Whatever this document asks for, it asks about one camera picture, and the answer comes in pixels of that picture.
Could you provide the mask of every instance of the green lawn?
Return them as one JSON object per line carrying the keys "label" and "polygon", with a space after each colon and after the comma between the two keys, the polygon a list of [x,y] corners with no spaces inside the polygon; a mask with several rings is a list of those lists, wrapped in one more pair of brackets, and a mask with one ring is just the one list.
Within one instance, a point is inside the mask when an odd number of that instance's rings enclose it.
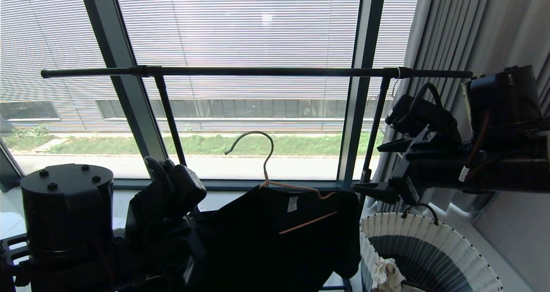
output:
{"label": "green lawn", "polygon": [[55,136],[52,136],[52,135],[22,136],[22,137],[6,136],[6,137],[2,137],[2,140],[4,140],[4,143],[6,144],[8,149],[33,150],[36,147],[39,147],[40,145],[48,143],[49,141],[54,139],[54,137]]}
{"label": "green lawn", "polygon": [[[174,143],[170,137],[164,137],[168,153],[175,154]],[[328,136],[273,136],[275,152],[273,155],[339,155],[340,135]],[[376,145],[380,145],[383,135],[377,135]],[[188,155],[223,155],[231,147],[235,137],[193,135],[182,137],[184,152]],[[361,136],[359,153],[365,153],[369,133]],[[266,155],[269,153],[269,140],[263,136],[246,136],[232,155]],[[81,153],[108,155],[138,155],[138,147],[131,137],[71,137],[61,145],[52,147],[49,153]]]}

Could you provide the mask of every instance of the white cloth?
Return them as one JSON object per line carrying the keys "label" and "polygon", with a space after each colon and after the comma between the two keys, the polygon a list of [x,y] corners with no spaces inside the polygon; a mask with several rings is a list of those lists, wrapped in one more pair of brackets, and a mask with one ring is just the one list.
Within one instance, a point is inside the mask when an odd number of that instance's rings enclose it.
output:
{"label": "white cloth", "polygon": [[395,264],[395,259],[383,259],[376,261],[373,273],[373,286],[375,292],[401,292],[401,282],[405,276],[401,274]]}

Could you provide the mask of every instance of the woven basket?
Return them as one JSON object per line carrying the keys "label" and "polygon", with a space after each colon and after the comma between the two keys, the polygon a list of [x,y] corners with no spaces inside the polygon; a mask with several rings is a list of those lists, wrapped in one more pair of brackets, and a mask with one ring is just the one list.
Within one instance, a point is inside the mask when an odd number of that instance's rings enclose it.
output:
{"label": "woven basket", "polygon": [[466,238],[437,216],[381,213],[361,220],[363,291],[372,291],[375,263],[395,259],[401,274],[426,291],[496,292],[499,277]]}

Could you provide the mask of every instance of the black clothes rack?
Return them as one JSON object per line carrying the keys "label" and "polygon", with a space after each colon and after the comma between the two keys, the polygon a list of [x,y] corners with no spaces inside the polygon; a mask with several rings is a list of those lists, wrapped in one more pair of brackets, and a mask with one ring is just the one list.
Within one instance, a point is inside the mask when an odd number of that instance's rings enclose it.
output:
{"label": "black clothes rack", "polygon": [[[378,100],[376,102],[373,128],[367,145],[367,152],[361,173],[361,183],[370,182],[371,170],[369,164],[375,147],[377,130],[380,125],[385,97],[389,89],[391,79],[407,79],[411,77],[442,77],[450,79],[465,79],[473,76],[471,71],[443,71],[443,70],[415,70],[408,67],[386,67],[383,69],[345,69],[345,68],[316,68],[316,67],[160,67],[151,65],[137,65],[126,68],[98,68],[98,69],[66,69],[43,70],[43,78],[71,77],[71,76],[117,76],[133,75],[137,77],[154,77],[161,103],[165,110],[171,137],[179,163],[186,165],[183,148],[177,133],[174,115],[170,106],[170,100],[166,90],[164,76],[169,75],[218,75],[218,76],[341,76],[341,77],[381,77],[382,83]],[[358,216],[365,203],[365,194],[360,195],[357,207]],[[351,284],[348,279],[342,279],[343,286],[324,286],[321,290],[345,290],[351,292]]]}

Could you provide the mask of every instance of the clothes hanger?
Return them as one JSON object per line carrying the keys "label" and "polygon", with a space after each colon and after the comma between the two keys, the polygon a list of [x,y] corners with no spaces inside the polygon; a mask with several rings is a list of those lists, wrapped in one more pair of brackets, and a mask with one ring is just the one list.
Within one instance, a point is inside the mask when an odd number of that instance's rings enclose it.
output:
{"label": "clothes hanger", "polygon": [[229,154],[231,151],[233,151],[233,149],[235,148],[235,146],[237,145],[237,143],[239,143],[239,141],[247,136],[247,135],[250,135],[250,134],[261,134],[265,137],[267,137],[271,143],[271,151],[269,151],[269,155],[267,155],[267,158],[266,160],[263,162],[263,177],[265,179],[265,181],[262,182],[262,184],[260,185],[260,188],[261,187],[267,187],[268,185],[275,185],[275,186],[280,186],[280,187],[284,187],[284,188],[289,188],[289,189],[295,189],[295,190],[309,190],[311,192],[316,192],[317,193],[317,196],[319,199],[321,200],[324,200],[330,196],[332,196],[333,194],[336,194],[337,192],[331,192],[329,194],[327,194],[326,196],[321,196],[321,192],[315,188],[310,188],[310,187],[304,187],[304,186],[295,186],[295,185],[289,185],[289,184],[285,184],[285,183],[282,183],[282,182],[277,182],[277,181],[271,181],[269,180],[269,176],[267,175],[267,161],[269,161],[269,159],[271,158],[271,155],[273,155],[273,150],[275,149],[275,144],[273,143],[273,139],[271,138],[271,136],[269,136],[269,134],[263,132],[263,131],[249,131],[249,132],[246,132],[246,133],[243,133],[241,134],[234,142],[233,142],[233,145],[231,145],[231,148],[228,150],[228,151],[225,151],[225,154]]}

